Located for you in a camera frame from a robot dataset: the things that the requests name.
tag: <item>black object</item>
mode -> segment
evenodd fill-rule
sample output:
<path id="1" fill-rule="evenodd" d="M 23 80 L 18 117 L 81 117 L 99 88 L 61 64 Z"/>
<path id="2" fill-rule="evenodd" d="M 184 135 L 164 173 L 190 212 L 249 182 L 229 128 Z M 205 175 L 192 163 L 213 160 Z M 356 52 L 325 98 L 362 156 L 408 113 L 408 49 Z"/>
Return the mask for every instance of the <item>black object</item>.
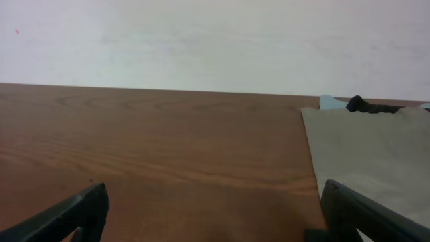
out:
<path id="1" fill-rule="evenodd" d="M 59 204 L 0 232 L 1 242 L 60 242 L 75 231 L 72 242 L 101 239 L 109 198 L 105 184 L 94 184 Z"/>
<path id="2" fill-rule="evenodd" d="M 326 181 L 321 205 L 328 231 L 305 231 L 307 242 L 362 242 L 357 229 L 374 242 L 430 241 L 430 229 L 391 211 L 337 181 Z"/>
<path id="3" fill-rule="evenodd" d="M 377 114 L 379 112 L 386 112 L 394 114 L 399 109 L 404 108 L 404 106 L 393 106 L 393 105 L 385 105 L 385 104 L 369 104 L 368 102 L 364 101 L 363 98 L 360 96 L 355 96 L 349 100 L 347 104 L 347 109 L 350 112 L 360 111 L 360 112 L 367 112 L 371 114 Z"/>

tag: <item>light blue object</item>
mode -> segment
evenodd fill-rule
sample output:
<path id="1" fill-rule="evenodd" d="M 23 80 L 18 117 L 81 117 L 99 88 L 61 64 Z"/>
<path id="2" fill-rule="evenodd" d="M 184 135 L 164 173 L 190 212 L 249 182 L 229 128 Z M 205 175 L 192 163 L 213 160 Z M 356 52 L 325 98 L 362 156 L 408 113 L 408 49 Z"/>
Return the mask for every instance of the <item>light blue object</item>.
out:
<path id="1" fill-rule="evenodd" d="M 320 110 L 330 110 L 336 108 L 346 108 L 348 102 L 336 100 L 330 95 L 322 95 L 320 97 Z M 421 104 L 422 108 L 430 108 L 430 103 Z"/>

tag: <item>gray fabric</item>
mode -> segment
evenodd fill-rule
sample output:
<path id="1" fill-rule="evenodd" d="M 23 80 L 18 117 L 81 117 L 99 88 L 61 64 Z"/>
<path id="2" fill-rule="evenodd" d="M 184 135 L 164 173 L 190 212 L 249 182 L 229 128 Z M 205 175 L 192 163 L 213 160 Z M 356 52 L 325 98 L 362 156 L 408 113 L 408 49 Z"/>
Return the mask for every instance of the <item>gray fabric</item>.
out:
<path id="1" fill-rule="evenodd" d="M 334 179 L 430 227 L 430 112 L 302 109 L 320 195 Z"/>

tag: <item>table surface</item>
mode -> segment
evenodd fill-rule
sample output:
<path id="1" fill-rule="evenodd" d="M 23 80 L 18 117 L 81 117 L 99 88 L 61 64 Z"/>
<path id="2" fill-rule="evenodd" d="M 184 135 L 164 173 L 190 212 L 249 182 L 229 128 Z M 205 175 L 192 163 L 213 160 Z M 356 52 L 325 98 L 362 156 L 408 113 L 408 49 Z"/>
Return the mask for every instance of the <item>table surface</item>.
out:
<path id="1" fill-rule="evenodd" d="M 0 84 L 0 230 L 105 182 L 102 241 L 303 241 L 325 227 L 305 106 L 318 98 Z"/>

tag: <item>brown tabletop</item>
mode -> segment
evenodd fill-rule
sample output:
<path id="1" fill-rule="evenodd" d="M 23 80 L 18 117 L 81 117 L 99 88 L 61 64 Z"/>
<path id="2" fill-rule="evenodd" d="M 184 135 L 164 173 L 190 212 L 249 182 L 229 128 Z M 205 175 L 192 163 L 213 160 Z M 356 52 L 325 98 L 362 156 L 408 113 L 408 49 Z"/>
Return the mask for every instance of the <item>brown tabletop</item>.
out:
<path id="1" fill-rule="evenodd" d="M 0 230 L 105 182 L 102 241 L 303 241 L 317 97 L 0 84 Z"/>

